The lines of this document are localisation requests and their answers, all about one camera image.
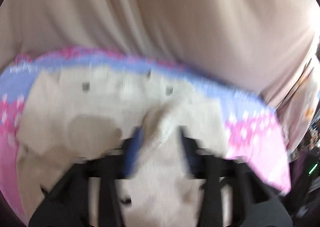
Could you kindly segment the cream knit sweater black hearts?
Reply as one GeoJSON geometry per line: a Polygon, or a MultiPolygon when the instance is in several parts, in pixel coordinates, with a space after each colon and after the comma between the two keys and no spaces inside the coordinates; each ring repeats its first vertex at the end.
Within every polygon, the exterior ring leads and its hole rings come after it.
{"type": "Polygon", "coordinates": [[[17,179],[27,219],[77,158],[95,159],[142,126],[135,175],[120,182],[129,226],[195,226],[200,182],[187,178],[178,128],[219,157],[227,152],[221,104],[184,79],[108,66],[43,71],[19,120],[17,179]]]}

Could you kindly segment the pink floral bed sheet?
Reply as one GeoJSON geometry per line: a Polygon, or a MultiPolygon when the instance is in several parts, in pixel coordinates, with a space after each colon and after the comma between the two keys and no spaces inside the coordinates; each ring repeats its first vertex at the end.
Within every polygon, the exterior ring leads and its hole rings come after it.
{"type": "Polygon", "coordinates": [[[23,222],[29,220],[18,187],[17,158],[21,147],[16,135],[29,93],[38,75],[69,68],[100,68],[141,75],[154,72],[190,83],[212,103],[208,117],[220,115],[217,126],[209,124],[195,138],[213,142],[218,134],[227,140],[228,159],[242,159],[262,181],[283,193],[291,189],[285,141],[275,111],[255,95],[225,87],[194,74],[180,63],[162,63],[103,49],[66,48],[31,59],[20,55],[1,74],[1,193],[23,222]]]}

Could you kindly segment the beige curtain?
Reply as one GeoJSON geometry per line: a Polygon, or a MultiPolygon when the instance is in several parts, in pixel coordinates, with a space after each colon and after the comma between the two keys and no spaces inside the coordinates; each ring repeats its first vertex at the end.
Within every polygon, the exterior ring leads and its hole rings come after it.
{"type": "Polygon", "coordinates": [[[188,63],[278,106],[319,72],[316,0],[4,0],[1,66],[82,45],[188,63]]]}

